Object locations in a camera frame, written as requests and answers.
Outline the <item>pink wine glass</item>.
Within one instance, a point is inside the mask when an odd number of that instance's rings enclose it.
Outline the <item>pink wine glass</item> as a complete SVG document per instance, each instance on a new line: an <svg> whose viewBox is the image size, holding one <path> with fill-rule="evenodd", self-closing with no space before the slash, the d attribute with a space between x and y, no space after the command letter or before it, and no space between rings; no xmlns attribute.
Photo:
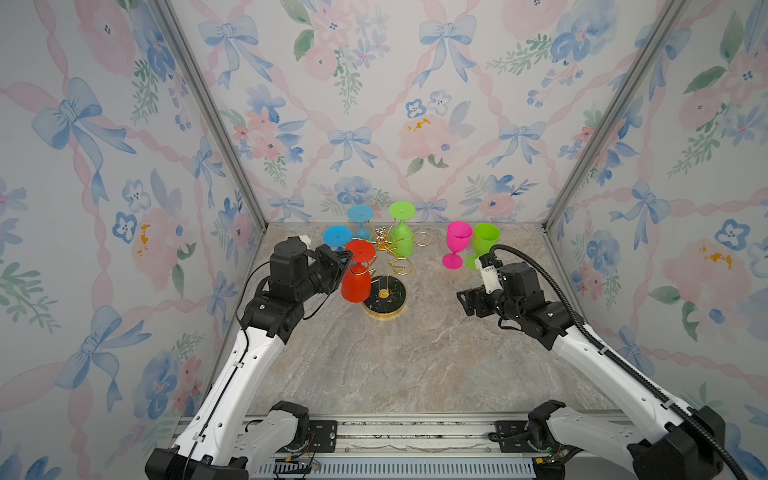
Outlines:
<svg viewBox="0 0 768 480"><path fill-rule="evenodd" d="M450 250L443 257L443 265L450 270L458 270L463 266L463 258L460 253L469 245L473 235L473 228L465 222L452 222L446 230L446 245Z"/></svg>

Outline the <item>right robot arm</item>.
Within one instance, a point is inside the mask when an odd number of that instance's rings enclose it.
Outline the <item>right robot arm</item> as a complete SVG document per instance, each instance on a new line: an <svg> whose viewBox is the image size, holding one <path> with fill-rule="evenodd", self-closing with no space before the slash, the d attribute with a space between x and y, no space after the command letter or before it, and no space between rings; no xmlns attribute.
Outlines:
<svg viewBox="0 0 768 480"><path fill-rule="evenodd" d="M460 291L467 315L495 315L576 367L626 415L626 426L576 412L549 400L528 414L523 439L540 450L586 451L639 479L713 479L733 459L726 426L709 407L695 409L651 381L604 343L563 302L545 299L534 268L504 265L486 254L475 261L483 284Z"/></svg>

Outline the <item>red wine glass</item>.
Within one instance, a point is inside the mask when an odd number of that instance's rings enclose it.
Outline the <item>red wine glass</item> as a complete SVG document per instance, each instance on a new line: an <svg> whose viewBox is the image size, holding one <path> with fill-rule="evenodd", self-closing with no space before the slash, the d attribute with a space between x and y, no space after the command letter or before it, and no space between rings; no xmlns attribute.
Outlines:
<svg viewBox="0 0 768 480"><path fill-rule="evenodd" d="M376 258L374 245L366 240L351 240L346 250L352 253L341 284L342 297L350 303L363 303L371 292L371 265Z"/></svg>

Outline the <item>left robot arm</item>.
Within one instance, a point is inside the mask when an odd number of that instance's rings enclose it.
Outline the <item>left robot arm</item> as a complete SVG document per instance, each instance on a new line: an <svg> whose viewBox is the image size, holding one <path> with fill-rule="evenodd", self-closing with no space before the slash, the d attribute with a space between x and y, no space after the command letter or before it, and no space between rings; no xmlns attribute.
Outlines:
<svg viewBox="0 0 768 480"><path fill-rule="evenodd" d="M330 296L353 258L308 238L278 243L266 262L238 323L235 344L200 409L170 448L155 449L145 465L150 479L249 479L285 447L307 441L307 408L286 401L274 405L252 427L244 420L265 374L285 349L294 329L308 319L305 304Z"/></svg>

